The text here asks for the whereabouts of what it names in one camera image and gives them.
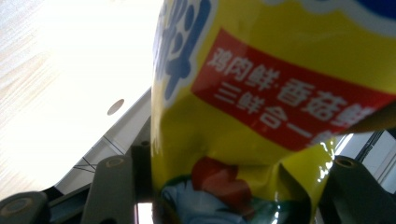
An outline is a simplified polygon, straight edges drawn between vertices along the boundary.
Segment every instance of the yellow snack bag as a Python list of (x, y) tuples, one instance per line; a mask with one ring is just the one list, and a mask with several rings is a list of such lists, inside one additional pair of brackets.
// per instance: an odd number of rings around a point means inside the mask
[(396, 4), (175, 0), (152, 88), (156, 223), (308, 223), (332, 136), (396, 99)]

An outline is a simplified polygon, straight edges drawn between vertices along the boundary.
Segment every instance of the crumpled plastic packaging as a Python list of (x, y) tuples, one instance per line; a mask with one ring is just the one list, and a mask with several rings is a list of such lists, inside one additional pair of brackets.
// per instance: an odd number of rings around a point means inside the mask
[(165, 1), (152, 87), (155, 223), (312, 221), (332, 136), (396, 98), (392, 4)]

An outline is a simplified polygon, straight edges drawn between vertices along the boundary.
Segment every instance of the black metal frame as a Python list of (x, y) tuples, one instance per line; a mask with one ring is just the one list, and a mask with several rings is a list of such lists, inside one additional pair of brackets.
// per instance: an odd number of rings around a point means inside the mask
[[(0, 223), (137, 224), (137, 205), (152, 202), (149, 126), (148, 120), (126, 155), (99, 162), (90, 185), (64, 196), (47, 190), (4, 199)], [(325, 223), (396, 223), (392, 195), (344, 156), (334, 161), (319, 209)]]

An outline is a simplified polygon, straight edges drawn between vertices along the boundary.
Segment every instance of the wooden surface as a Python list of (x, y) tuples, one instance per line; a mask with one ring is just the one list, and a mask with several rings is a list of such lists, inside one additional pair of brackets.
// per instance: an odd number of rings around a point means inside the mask
[(0, 200), (56, 184), (148, 90), (160, 6), (0, 2)]

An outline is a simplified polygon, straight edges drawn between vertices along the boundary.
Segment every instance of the red label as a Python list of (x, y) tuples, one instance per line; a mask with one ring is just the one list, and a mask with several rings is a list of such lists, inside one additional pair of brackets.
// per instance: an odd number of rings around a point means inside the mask
[(396, 98), (279, 60), (223, 30), (191, 90), (294, 151), (329, 139)]

